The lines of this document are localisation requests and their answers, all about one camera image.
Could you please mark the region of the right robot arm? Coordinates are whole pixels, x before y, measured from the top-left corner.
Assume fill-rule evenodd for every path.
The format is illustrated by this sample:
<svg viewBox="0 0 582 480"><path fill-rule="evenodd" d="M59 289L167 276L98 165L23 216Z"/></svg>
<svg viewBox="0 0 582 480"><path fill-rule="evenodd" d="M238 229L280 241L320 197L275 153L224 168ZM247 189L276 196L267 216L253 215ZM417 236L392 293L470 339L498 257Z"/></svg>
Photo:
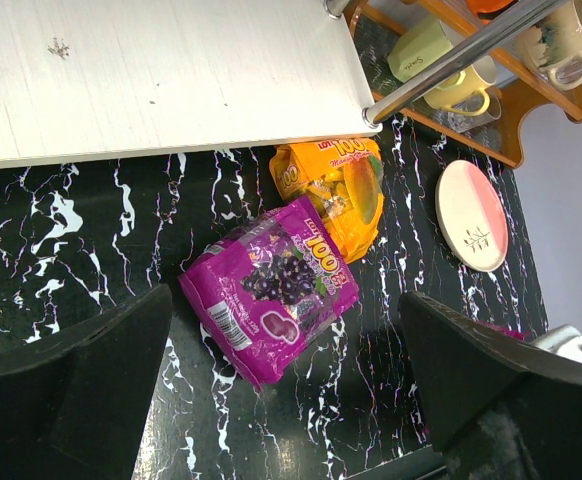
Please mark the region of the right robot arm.
<svg viewBox="0 0 582 480"><path fill-rule="evenodd" d="M549 330L532 342L536 348L582 364L582 333L572 325Z"/></svg>

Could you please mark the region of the purple candy bag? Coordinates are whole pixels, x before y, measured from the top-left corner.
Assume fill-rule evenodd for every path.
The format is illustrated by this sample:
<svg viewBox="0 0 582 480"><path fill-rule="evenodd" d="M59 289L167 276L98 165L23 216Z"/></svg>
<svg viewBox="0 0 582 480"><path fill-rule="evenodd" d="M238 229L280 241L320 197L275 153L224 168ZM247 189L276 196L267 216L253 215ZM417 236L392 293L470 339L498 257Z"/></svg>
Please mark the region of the purple candy bag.
<svg viewBox="0 0 582 480"><path fill-rule="evenodd" d="M278 382L359 298L307 196L234 228L178 281L201 324L256 389Z"/></svg>
<svg viewBox="0 0 582 480"><path fill-rule="evenodd" d="M512 330L508 327L499 326L499 325L492 324L492 323L485 323L485 326L490 328L491 330L494 330L494 331L499 332L503 335L514 338L516 340L525 341L525 335L523 333L517 332L517 331Z"/></svg>

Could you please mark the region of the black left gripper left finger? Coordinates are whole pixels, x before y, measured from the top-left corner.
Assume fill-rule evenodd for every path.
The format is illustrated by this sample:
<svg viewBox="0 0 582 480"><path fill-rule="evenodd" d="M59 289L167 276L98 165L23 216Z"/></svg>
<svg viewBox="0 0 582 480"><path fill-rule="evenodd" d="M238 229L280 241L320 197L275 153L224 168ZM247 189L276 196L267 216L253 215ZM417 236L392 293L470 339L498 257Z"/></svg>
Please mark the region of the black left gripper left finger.
<svg viewBox="0 0 582 480"><path fill-rule="evenodd" d="M0 479L129 479L162 362L159 285L0 354Z"/></svg>

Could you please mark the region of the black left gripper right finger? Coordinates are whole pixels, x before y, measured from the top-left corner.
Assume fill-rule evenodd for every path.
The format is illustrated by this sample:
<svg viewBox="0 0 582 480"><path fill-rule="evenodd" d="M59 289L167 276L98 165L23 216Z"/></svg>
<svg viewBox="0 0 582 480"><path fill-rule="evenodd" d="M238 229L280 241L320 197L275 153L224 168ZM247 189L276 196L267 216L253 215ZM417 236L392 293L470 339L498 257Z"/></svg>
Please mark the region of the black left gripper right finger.
<svg viewBox="0 0 582 480"><path fill-rule="evenodd" d="M582 479L582 364L421 292L402 333L433 449L452 479Z"/></svg>

